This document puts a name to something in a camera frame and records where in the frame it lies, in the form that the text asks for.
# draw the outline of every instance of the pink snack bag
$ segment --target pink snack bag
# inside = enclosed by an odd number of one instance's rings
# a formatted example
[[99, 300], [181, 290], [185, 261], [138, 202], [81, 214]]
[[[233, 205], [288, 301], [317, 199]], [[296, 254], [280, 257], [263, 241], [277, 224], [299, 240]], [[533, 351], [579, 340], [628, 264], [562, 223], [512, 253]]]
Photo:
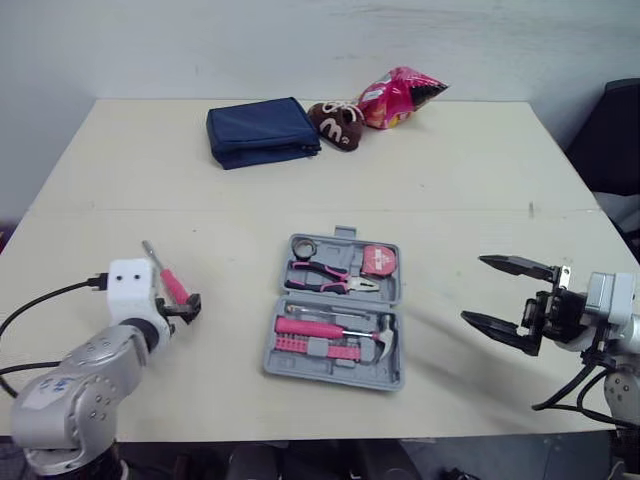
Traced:
[[358, 108], [370, 127], [392, 128], [447, 88], [412, 68], [396, 67], [362, 92]]

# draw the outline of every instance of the black cable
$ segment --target black cable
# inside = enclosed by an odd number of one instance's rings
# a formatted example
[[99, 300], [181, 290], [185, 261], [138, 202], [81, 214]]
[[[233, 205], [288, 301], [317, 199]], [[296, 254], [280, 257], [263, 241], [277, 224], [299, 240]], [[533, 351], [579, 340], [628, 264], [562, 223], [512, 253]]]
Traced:
[[589, 390], [591, 390], [600, 380], [606, 377], [609, 373], [610, 373], [609, 370], [606, 370], [606, 369], [602, 370], [597, 375], [594, 375], [593, 378], [589, 380], [584, 387], [582, 387], [582, 390], [580, 390], [580, 393], [578, 393], [578, 398], [576, 399], [576, 405], [578, 406], [579, 409], [584, 409], [584, 405], [583, 405], [584, 397], [587, 396], [587, 393], [589, 393]]
[[612, 424], [612, 425], [616, 425], [618, 427], [639, 429], [640, 425], [636, 425], [636, 424], [631, 423], [631, 422], [626, 422], [624, 420], [617, 420], [617, 419], [615, 419], [613, 417], [610, 417], [609, 415], [605, 415], [603, 413], [596, 412], [594, 410], [590, 410], [590, 409], [584, 407], [583, 402], [584, 402], [584, 399], [585, 399], [587, 393], [589, 393], [589, 391], [600, 380], [602, 380], [604, 377], [606, 377], [609, 373], [610, 373], [609, 370], [603, 370], [603, 371], [599, 372], [597, 375], [594, 375], [594, 377], [591, 380], [589, 380], [586, 383], [586, 385], [584, 387], [582, 387], [582, 390], [580, 390], [580, 392], [578, 393], [576, 406], [554, 404], [554, 405], [550, 405], [550, 406], [548, 406], [546, 408], [549, 409], [549, 410], [566, 410], [566, 411], [569, 411], [569, 412], [577, 412], [577, 413], [581, 413], [585, 417], [590, 418], [591, 420], [594, 420], [596, 422], [609, 423], [609, 424]]
[[588, 363], [587, 365], [582, 367], [582, 370], [580, 370], [578, 374], [575, 377], [573, 377], [569, 381], [569, 383], [567, 383], [564, 387], [562, 387], [560, 390], [558, 390], [556, 393], [554, 393], [544, 402], [531, 405], [531, 408], [535, 411], [551, 408], [551, 406], [555, 405], [564, 397], [569, 395], [573, 390], [575, 390], [575, 388], [578, 385], [580, 385], [584, 381], [584, 379], [587, 378], [591, 374], [591, 372], [593, 372], [595, 368], [596, 368], [595, 363]]
[[[40, 296], [40, 297], [38, 297], [38, 298], [36, 298], [34, 300], [31, 300], [28, 303], [25, 303], [23, 306], [18, 308], [15, 312], [13, 312], [11, 315], [9, 315], [5, 319], [4, 322], [2, 322], [2, 325], [0, 325], [0, 339], [2, 339], [2, 335], [7, 330], [9, 325], [11, 325], [11, 323], [13, 323], [13, 321], [16, 318], [18, 318], [24, 312], [29, 310], [31, 307], [35, 307], [39, 303], [42, 303], [42, 302], [44, 302], [46, 300], [49, 300], [49, 299], [51, 299], [53, 297], [57, 297], [58, 295], [62, 295], [63, 293], [71, 292], [73, 290], [77, 290], [77, 289], [83, 288], [83, 287], [97, 287], [98, 290], [106, 290], [106, 288], [107, 288], [107, 279], [108, 279], [108, 275], [106, 273], [101, 273], [97, 277], [89, 278], [89, 279], [85, 280], [84, 282], [74, 283], [73, 285], [69, 285], [69, 286], [64, 287], [64, 288], [59, 288], [58, 290], [54, 290], [53, 292], [49, 292], [49, 293], [47, 293], [45, 295], [42, 295], [42, 296]], [[4, 368], [4, 369], [0, 370], [0, 387], [5, 392], [7, 392], [10, 396], [12, 396], [13, 398], [16, 398], [18, 396], [18, 392], [13, 387], [11, 387], [11, 385], [9, 385], [7, 383], [7, 381], [3, 378], [3, 375], [5, 373], [19, 372], [19, 371], [22, 371], [22, 370], [30, 370], [30, 369], [33, 369], [33, 368], [50, 368], [50, 367], [57, 366], [59, 363], [60, 362], [28, 363], [28, 364], [24, 364], [24, 365], [14, 365], [12, 367]]]
[[0, 375], [22, 372], [23, 370], [34, 370], [36, 368], [53, 368], [58, 365], [60, 365], [60, 362], [23, 363], [22, 365], [11, 365], [10, 367], [0, 368]]

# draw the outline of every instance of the pink tape measure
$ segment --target pink tape measure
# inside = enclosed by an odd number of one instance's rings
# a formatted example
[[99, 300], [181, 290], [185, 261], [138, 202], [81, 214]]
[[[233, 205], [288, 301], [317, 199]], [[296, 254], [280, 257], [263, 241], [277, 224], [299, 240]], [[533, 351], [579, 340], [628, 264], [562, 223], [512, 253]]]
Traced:
[[396, 269], [396, 255], [393, 250], [382, 245], [364, 247], [364, 259], [361, 272], [365, 275], [386, 277]]

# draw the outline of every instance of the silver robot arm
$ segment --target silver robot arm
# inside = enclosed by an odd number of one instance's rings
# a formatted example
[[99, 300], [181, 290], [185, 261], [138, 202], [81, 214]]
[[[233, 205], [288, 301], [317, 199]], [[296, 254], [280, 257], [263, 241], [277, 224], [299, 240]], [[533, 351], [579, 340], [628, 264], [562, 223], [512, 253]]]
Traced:
[[136, 327], [106, 328], [56, 369], [30, 382], [13, 404], [13, 440], [42, 476], [81, 468], [115, 440], [116, 412], [149, 357]]
[[[488, 337], [519, 348], [528, 355], [538, 355], [543, 337], [559, 347], [581, 352], [583, 369], [565, 387], [534, 410], [560, 408], [580, 412], [597, 421], [618, 427], [618, 437], [625, 442], [622, 456], [628, 468], [640, 470], [640, 316], [633, 313], [635, 276], [628, 273], [593, 273], [586, 293], [569, 290], [571, 268], [546, 266], [525, 258], [486, 255], [480, 260], [511, 275], [526, 275], [552, 284], [551, 291], [539, 291], [527, 300], [520, 326], [476, 312], [462, 312], [462, 317]], [[559, 401], [576, 389], [596, 367], [604, 370], [585, 384], [575, 407]], [[582, 402], [601, 378], [611, 416], [586, 409]]]
[[[197, 294], [188, 305], [165, 307], [157, 298], [156, 270], [147, 259], [111, 263], [107, 303], [111, 326], [32, 380], [13, 404], [13, 440], [24, 448], [37, 475], [80, 469], [105, 474], [116, 409], [140, 383], [149, 356], [169, 343], [174, 328], [168, 317], [179, 315], [189, 323], [200, 311]], [[111, 460], [108, 475], [120, 478], [126, 466]]]

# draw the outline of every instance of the table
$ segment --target table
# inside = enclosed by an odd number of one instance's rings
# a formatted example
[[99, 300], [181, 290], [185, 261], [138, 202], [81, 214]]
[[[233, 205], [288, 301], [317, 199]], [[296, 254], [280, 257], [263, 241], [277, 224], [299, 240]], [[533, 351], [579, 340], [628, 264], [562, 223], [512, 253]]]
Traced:
[[[46, 291], [143, 254], [150, 239], [204, 309], [119, 409], [126, 441], [428, 437], [605, 428], [531, 411], [580, 367], [552, 342], [531, 358], [461, 320], [519, 321], [546, 288], [481, 254], [592, 271], [640, 269], [526, 103], [433, 102], [368, 130], [360, 148], [224, 171], [204, 121], [220, 100], [98, 100], [0, 255], [0, 318]], [[294, 232], [395, 243], [403, 254], [406, 386], [395, 394], [270, 376], [261, 360]], [[103, 293], [59, 297], [17, 321], [3, 365], [60, 358], [109, 322]], [[21, 387], [31, 374], [14, 375]], [[588, 402], [606, 410], [600, 392]], [[0, 434], [11, 401], [0, 396]]]

